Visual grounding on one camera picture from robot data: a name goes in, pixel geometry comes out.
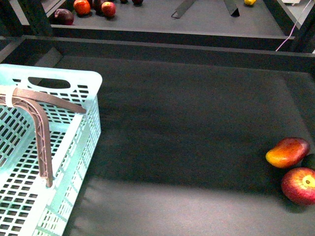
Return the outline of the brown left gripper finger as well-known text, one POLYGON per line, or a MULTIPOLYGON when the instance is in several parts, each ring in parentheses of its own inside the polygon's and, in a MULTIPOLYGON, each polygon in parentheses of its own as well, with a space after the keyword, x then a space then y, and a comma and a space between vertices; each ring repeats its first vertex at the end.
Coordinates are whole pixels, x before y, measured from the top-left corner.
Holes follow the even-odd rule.
POLYGON ((0 95, 1 97, 4 97, 4 104, 7 107, 14 107, 14 105, 17 103, 13 101, 14 99, 25 100, 25 101, 28 99, 30 101, 52 104, 60 108, 68 109, 75 113, 80 113, 80 114, 86 113, 86 109, 84 109, 83 107, 77 104, 71 103, 69 101, 66 101, 64 99, 61 99, 59 97, 56 97, 47 93, 33 91, 29 89, 1 88, 0 95))
POLYGON ((1 97, 0 104, 7 107, 21 108, 32 117, 35 128, 39 175, 46 180, 47 187, 52 187, 53 169, 50 129, 45 111, 36 101, 28 98, 13 97, 11 102, 6 102, 5 98, 1 97))

